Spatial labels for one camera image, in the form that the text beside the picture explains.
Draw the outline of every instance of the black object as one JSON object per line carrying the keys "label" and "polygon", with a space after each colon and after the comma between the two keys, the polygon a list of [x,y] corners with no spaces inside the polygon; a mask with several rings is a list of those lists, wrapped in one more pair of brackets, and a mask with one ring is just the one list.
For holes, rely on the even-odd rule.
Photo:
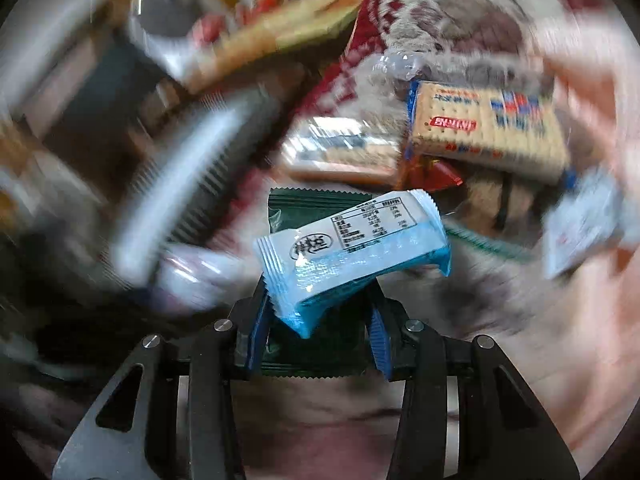
{"label": "black object", "polygon": [[[553,423],[493,339],[440,336],[409,320],[377,282],[364,294],[376,366],[389,380],[406,379],[389,480],[443,478],[451,376],[458,380],[460,447],[458,472],[450,478],[579,478]],[[260,369],[273,315],[263,297],[260,283],[228,319],[191,338],[145,337],[78,425],[53,480],[176,478],[175,378],[187,374],[190,479],[244,478],[229,381]]]}

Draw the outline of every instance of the dark green packet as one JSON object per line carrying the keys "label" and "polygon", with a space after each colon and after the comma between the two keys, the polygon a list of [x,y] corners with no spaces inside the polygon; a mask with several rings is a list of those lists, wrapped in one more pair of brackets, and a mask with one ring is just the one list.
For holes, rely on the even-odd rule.
{"label": "dark green packet", "polygon": [[[367,193],[271,189],[268,203],[271,232],[302,227],[372,198]],[[362,374],[371,362],[365,334],[365,298],[366,295],[359,292],[340,306],[329,309],[309,339],[302,339],[273,317],[262,355],[262,373],[308,378]]]}

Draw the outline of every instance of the red label with white text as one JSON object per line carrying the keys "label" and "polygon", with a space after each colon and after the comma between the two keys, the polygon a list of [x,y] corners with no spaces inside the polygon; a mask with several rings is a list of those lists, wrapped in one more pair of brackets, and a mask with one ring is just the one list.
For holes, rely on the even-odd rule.
{"label": "red label with white text", "polygon": [[439,126],[441,128],[451,128],[452,130],[463,130],[464,132],[472,132],[478,124],[468,119],[455,119],[453,117],[434,117],[431,118],[430,126]]}

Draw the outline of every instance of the nutrition facts table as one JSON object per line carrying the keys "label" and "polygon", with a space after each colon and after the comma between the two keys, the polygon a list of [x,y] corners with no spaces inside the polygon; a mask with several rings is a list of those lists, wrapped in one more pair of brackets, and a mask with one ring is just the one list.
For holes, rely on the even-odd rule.
{"label": "nutrition facts table", "polygon": [[380,238],[416,225],[400,197],[365,202],[332,216],[331,222],[342,247],[349,252],[378,243]]}

